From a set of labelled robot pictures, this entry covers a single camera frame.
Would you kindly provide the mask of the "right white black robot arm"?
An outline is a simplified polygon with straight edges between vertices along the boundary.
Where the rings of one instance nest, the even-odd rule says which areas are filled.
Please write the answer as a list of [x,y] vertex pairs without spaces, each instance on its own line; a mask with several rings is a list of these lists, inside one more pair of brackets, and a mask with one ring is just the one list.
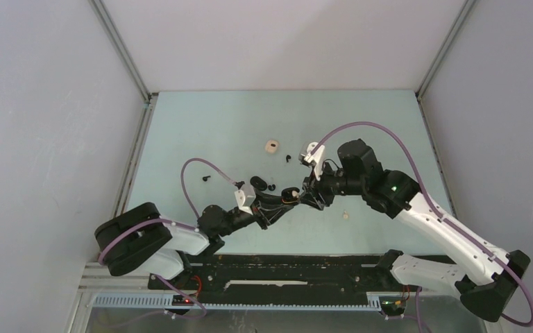
[[336,196],[359,196],[373,210],[425,236],[452,261],[443,264],[389,250],[375,272],[380,287],[393,290],[413,284],[459,299],[485,321],[503,318],[530,265],[523,251],[507,252],[479,237],[425,196],[413,178],[385,169],[363,140],[342,144],[337,155],[341,167],[333,169],[325,160],[324,146],[317,142],[305,146],[298,158],[312,172],[303,181],[302,203],[323,210]]

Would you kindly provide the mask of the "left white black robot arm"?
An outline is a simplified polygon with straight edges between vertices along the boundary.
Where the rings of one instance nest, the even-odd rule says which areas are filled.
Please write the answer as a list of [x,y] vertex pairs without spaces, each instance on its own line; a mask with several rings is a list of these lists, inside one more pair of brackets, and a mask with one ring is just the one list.
[[286,188],[279,196],[258,192],[251,200],[229,211],[209,205],[196,225],[164,218],[154,203],[141,204],[95,230],[98,261],[112,276],[141,269],[183,289],[192,279],[186,256],[213,255],[223,247],[224,237],[253,223],[266,230],[298,204],[299,190]]

